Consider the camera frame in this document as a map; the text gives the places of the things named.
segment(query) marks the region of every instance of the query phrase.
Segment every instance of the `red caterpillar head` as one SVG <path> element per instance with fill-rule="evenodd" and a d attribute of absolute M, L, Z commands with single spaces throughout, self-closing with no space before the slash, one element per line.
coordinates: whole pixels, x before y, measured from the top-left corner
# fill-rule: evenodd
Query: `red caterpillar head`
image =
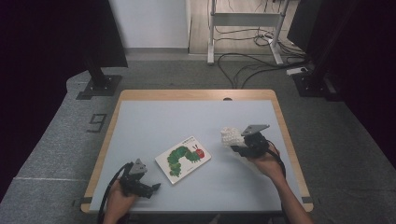
<path fill-rule="evenodd" d="M 203 158 L 205 156 L 205 153 L 203 150 L 201 150 L 200 148 L 198 148 L 197 145 L 195 145 L 195 147 L 193 147 L 195 149 L 195 152 L 198 154 L 199 158 Z"/>

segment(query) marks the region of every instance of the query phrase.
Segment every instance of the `children's book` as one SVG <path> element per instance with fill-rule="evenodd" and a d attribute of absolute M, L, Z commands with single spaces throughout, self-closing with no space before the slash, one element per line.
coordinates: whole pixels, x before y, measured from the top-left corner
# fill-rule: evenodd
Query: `children's book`
<path fill-rule="evenodd" d="M 163 169 L 171 183 L 176 184 L 177 181 L 209 161 L 210 158 L 209 152 L 195 137 L 190 136 L 156 157 L 155 161 Z"/>

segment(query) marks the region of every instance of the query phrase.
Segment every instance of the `electrical cord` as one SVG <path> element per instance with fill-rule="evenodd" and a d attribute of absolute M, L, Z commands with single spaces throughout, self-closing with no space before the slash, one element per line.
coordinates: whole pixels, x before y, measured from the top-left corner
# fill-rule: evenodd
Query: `electrical cord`
<path fill-rule="evenodd" d="M 256 36 L 254 37 L 246 37 L 246 38 L 230 38 L 230 37 L 222 37 L 219 39 L 213 38 L 216 41 L 220 41 L 220 40 L 249 40 L 249 39 L 254 39 L 256 38 Z"/>
<path fill-rule="evenodd" d="M 129 163 L 123 165 L 118 172 L 116 172 L 116 174 L 113 176 L 113 178 L 110 180 L 110 182 L 107 185 L 105 194 L 103 195 L 103 199 L 102 199 L 102 203 L 100 205 L 100 209 L 99 209 L 99 213 L 98 213 L 98 217 L 97 217 L 97 224 L 101 224 L 103 222 L 103 217 L 104 217 L 104 213 L 103 210 L 105 208 L 105 203 L 107 201 L 107 196 L 108 193 L 110 192 L 111 186 L 113 186 L 114 182 L 116 182 L 117 178 L 119 177 L 121 171 L 123 171 L 125 169 L 125 167 L 128 165 Z"/>
<path fill-rule="evenodd" d="M 270 140 L 267 140 L 267 142 L 270 143 L 275 148 L 275 151 L 278 151 L 276 149 L 276 146 L 274 143 L 272 143 Z M 269 148 L 266 149 L 265 151 L 268 152 L 271 156 L 273 156 L 276 159 L 277 163 L 280 165 L 280 168 L 282 169 L 282 174 L 283 174 L 283 176 L 285 176 L 285 179 L 286 179 L 285 163 L 283 163 L 283 161 L 280 159 L 280 156 L 278 154 L 276 154 L 274 151 L 270 150 Z M 288 215 L 285 212 L 282 202 L 280 203 L 280 208 L 282 209 L 283 218 L 285 218 L 286 223 L 290 224 Z"/>
<path fill-rule="evenodd" d="M 240 68 L 240 69 L 236 72 L 236 74 L 234 75 L 233 78 L 230 78 L 229 75 L 225 72 L 224 68 L 223 68 L 222 65 L 221 65 L 221 62 L 222 62 L 221 59 L 223 59 L 223 58 L 226 57 L 226 56 L 232 56 L 232 55 L 233 55 L 233 56 L 244 56 L 244 57 L 248 57 L 249 59 L 252 59 L 252 60 L 254 60 L 254 61 L 256 61 L 256 62 L 259 62 L 260 64 L 250 64 L 250 65 L 246 65 L 246 66 Z M 258 68 L 260 68 L 260 67 L 262 67 L 262 66 L 269 66 L 269 67 L 272 67 L 272 68 L 271 68 L 271 69 L 262 69 L 262 70 L 260 70 L 260 71 L 257 71 L 257 72 L 255 72 L 255 73 L 251 74 L 250 76 L 248 76 L 248 77 L 245 79 L 245 81 L 242 83 L 241 89 L 244 89 L 246 83 L 247 83 L 251 78 L 257 76 L 257 75 L 260 74 L 260 73 L 264 73 L 264 72 L 268 72 L 268 71 L 275 71 L 275 70 L 279 70 L 279 69 L 285 69 L 285 68 L 288 68 L 288 67 L 293 67 L 293 66 L 301 65 L 301 64 L 305 64 L 305 63 L 307 63 L 307 59 L 304 59 L 303 61 L 297 62 L 297 63 L 291 63 L 291 64 L 287 64 L 287 65 L 278 65 L 278 64 L 268 63 L 268 62 L 262 61 L 262 60 L 260 60 L 260 59 L 257 59 L 257 58 L 255 58 L 255 57 L 249 56 L 249 55 L 247 55 L 247 54 L 241 54 L 241 53 L 226 53 L 226 54 L 221 55 L 221 56 L 218 58 L 218 67 L 219 67 L 220 71 L 222 72 L 222 74 L 223 74 L 223 75 L 229 80 L 229 82 L 231 83 L 232 89 L 237 89 L 237 88 L 238 88 L 238 76 L 239 76 L 239 74 L 240 74 L 243 70 L 246 70 L 246 69 L 254 69 L 252 66 L 256 66 L 256 69 L 258 69 Z"/>
<path fill-rule="evenodd" d="M 262 5 L 262 1 L 263 1 L 263 0 L 260 1 L 260 4 L 256 7 L 256 9 L 254 10 L 254 12 L 256 12 L 257 9 L 259 9 L 259 7 Z"/>
<path fill-rule="evenodd" d="M 258 47 L 265 47 L 265 46 L 270 45 L 270 43 L 268 42 L 268 39 L 269 39 L 269 38 L 272 38 L 272 37 L 271 37 L 270 35 L 268 35 L 268 34 L 272 34 L 272 32 L 270 32 L 270 31 L 265 31 L 265 33 L 264 33 L 263 35 L 260 35 L 260 31 L 263 31 L 263 30 L 261 30 L 260 27 L 259 27 L 259 28 L 257 29 L 257 34 L 256 34 L 256 36 L 255 36 L 255 38 L 254 38 L 254 44 L 255 44 L 256 46 L 258 46 Z"/>
<path fill-rule="evenodd" d="M 299 57 L 304 57 L 305 56 L 303 51 L 289 48 L 286 45 L 284 45 L 282 42 L 278 42 L 278 45 L 280 46 L 280 49 L 285 54 L 289 54 L 289 55 L 292 55 L 292 56 L 299 56 Z"/>
<path fill-rule="evenodd" d="M 231 2 L 230 0 L 228 0 L 228 7 L 231 9 L 231 11 L 233 12 L 233 8 L 231 7 Z"/>
<path fill-rule="evenodd" d="M 235 30 L 235 31 L 224 32 L 224 31 L 219 31 L 219 30 L 217 29 L 217 26 L 215 26 L 215 29 L 216 29 L 216 31 L 217 31 L 219 34 L 222 34 L 222 35 L 233 34 L 233 33 L 238 33 L 238 32 L 245 32 L 245 31 L 257 31 L 257 30 L 258 30 L 258 29 L 256 29 L 256 28 L 250 28 L 250 29 L 243 29 L 243 30 Z"/>
<path fill-rule="evenodd" d="M 286 49 L 295 50 L 295 51 L 299 51 L 299 52 L 304 52 L 304 51 L 301 50 L 301 49 L 294 49 L 294 48 L 287 47 L 286 45 L 284 45 L 284 44 L 282 43 L 282 41 L 280 41 L 279 43 L 280 43 L 279 45 L 284 46 Z"/>

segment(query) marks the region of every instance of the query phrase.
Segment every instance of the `wall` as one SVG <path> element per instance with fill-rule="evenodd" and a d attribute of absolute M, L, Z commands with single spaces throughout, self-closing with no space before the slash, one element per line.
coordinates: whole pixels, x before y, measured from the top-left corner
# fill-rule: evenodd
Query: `wall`
<path fill-rule="evenodd" d="M 189 46 L 190 0 L 109 0 L 109 3 L 125 49 Z"/>

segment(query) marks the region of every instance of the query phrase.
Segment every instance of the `floor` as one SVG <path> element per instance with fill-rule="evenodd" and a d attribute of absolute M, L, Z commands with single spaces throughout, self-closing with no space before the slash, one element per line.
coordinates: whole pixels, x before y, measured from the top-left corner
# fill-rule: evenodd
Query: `floor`
<path fill-rule="evenodd" d="M 285 45 L 291 46 L 291 43 L 287 39 L 287 34 L 294 16 L 295 10 L 300 1 L 290 1 L 288 10 L 286 13 L 285 20 L 280 32 L 280 41 Z M 217 1 L 217 12 L 229 12 L 229 13 L 278 13 L 282 10 L 285 1 L 273 1 L 270 0 L 218 0 Z M 207 41 L 209 37 L 209 26 L 208 26 L 208 15 L 211 9 L 211 1 L 202 0 L 191 0 L 191 39 L 190 39 L 190 54 L 206 54 L 207 53 Z M 242 32 L 224 34 L 225 32 L 233 32 L 246 30 Z M 221 39 L 215 42 L 215 53 L 247 53 L 247 54 L 271 54 L 271 50 L 268 47 L 259 47 L 255 44 L 251 37 L 257 35 L 258 27 L 217 27 L 214 33 L 215 39 L 221 38 L 233 38 L 233 39 Z M 263 35 L 265 31 L 272 32 L 273 27 L 261 27 L 260 35 Z M 266 44 L 265 41 L 260 40 L 259 44 Z"/>
<path fill-rule="evenodd" d="M 151 54 L 149 60 L 149 55 L 127 55 L 129 68 L 104 69 L 106 75 L 122 75 L 113 97 L 76 100 L 90 76 L 84 72 L 68 80 L 58 113 L 0 203 L 0 223 L 95 222 L 79 205 L 110 119 L 99 133 L 87 130 L 96 127 L 90 124 L 93 115 L 111 118 L 122 90 L 231 88 L 205 57 Z M 251 64 L 234 60 L 222 63 L 229 75 Z M 240 81 L 250 74 L 240 74 Z M 395 170 L 344 103 L 300 97 L 284 69 L 260 73 L 245 88 L 276 92 L 317 223 L 396 223 Z"/>

